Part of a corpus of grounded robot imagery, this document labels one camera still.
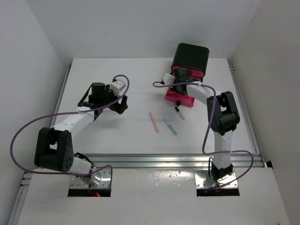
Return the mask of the pink drawer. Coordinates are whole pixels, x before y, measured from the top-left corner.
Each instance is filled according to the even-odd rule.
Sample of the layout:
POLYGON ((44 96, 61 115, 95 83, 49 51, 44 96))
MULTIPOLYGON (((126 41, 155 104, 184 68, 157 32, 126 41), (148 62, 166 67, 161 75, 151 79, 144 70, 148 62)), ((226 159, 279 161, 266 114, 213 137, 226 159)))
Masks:
POLYGON ((167 90, 165 100, 175 103, 176 106, 183 105, 186 107, 193 107, 195 102, 194 97, 179 94, 171 90, 171 88, 167 90))
POLYGON ((202 82, 202 78, 198 78, 198 77, 194 77, 194 76, 188 76, 189 80, 193 80, 193 81, 200 81, 202 82))
MULTIPOLYGON (((175 71, 176 69, 179 69, 179 68, 182 68, 182 67, 174 66, 171 68, 171 71, 175 71)), ((196 69, 188 68, 188 67, 186 67, 185 69, 190 77, 196 77, 196 78, 200 79, 200 78, 204 77, 204 75, 205 75, 205 73, 202 70, 196 70, 196 69)))

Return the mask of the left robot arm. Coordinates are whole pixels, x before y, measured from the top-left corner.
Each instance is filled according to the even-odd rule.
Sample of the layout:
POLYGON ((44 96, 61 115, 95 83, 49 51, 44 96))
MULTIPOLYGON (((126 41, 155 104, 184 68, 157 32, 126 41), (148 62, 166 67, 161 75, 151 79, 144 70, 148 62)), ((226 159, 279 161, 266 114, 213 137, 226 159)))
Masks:
POLYGON ((95 121, 105 108, 118 114, 128 108, 127 96, 121 95, 126 84, 114 79, 110 84, 94 82, 78 102, 76 113, 51 128, 38 133, 34 164, 62 173, 88 174, 93 163, 73 151, 73 139, 95 121))

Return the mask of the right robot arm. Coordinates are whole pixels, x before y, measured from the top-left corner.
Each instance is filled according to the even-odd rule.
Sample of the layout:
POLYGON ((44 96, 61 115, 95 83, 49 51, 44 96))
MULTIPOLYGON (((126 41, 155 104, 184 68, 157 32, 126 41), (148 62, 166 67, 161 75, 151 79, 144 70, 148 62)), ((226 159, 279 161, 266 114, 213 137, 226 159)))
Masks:
POLYGON ((209 176, 212 180, 218 181, 233 172, 232 137, 240 122, 234 96, 230 91, 219 92, 209 85, 202 84, 200 80, 191 78, 185 68, 174 70, 173 75, 175 77, 173 91, 194 97, 207 106, 209 124, 202 144, 202 153, 208 155, 205 144, 209 132, 213 131, 214 151, 211 152, 213 160, 209 176))

